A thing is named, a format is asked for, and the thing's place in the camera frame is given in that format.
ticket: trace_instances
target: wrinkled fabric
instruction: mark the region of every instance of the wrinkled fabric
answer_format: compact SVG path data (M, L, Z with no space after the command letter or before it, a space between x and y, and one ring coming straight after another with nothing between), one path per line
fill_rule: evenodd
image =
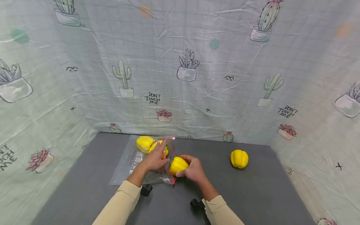
M316 222L360 221L358 1L0 6L4 224L99 131L270 145Z

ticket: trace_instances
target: green dot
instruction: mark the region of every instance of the green dot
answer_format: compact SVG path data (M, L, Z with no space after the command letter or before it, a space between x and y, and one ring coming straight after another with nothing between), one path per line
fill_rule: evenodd
M211 48L212 50L218 49L219 46L220 46L220 41L217 40L216 38L214 38L214 39L212 39L212 40L210 41L210 48Z
M15 29L10 33L10 36L19 44L26 44L29 42L29 35L23 30Z

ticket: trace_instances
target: plastic bag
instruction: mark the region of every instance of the plastic bag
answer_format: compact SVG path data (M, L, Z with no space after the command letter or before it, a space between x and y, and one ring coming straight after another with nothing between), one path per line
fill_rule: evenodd
M125 147L124 153L122 154L119 164L117 165L114 174L110 180L109 185L121 185L121 183L126 180L134 171L135 167L147 156L144 152L140 151L136 140L139 138L139 135L131 135L129 141ZM161 141L166 137L152 137L154 143ZM172 159L176 156L174 149L172 148L171 142L175 138L166 138L166 145L168 148L168 155L166 158ZM156 184L160 182L165 182L168 184L175 184L175 178L169 173L170 163L165 167L161 168L158 171L150 171L146 175L143 184Z

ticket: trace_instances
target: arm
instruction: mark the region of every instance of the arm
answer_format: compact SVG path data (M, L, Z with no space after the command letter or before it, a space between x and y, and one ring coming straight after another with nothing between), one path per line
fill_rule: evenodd
M146 158L135 167L133 173L125 180L115 195L103 208L101 213L93 222L93 225L125 225L130 213L138 203L141 184L149 171L158 170L170 159L162 160L161 156L165 150L166 141L155 147Z
M202 202L205 205L205 213L210 223L212 225L244 225L212 186L204 173L200 160L188 155L182 155L180 157L190 165L186 170L178 172L176 176L186 176L199 186L204 196Z

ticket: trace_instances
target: gray table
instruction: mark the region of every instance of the gray table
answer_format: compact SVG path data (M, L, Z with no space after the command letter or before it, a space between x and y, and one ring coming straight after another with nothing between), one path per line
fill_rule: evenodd
M109 181L129 135L99 133L33 220L34 225L92 224L117 190ZM215 188L246 225L315 224L269 146L175 139L177 154L198 157ZM231 151L245 150L249 164L235 169ZM197 187L186 179L175 186L155 184L141 197L127 224L204 225L204 213L194 213L190 201L200 199Z

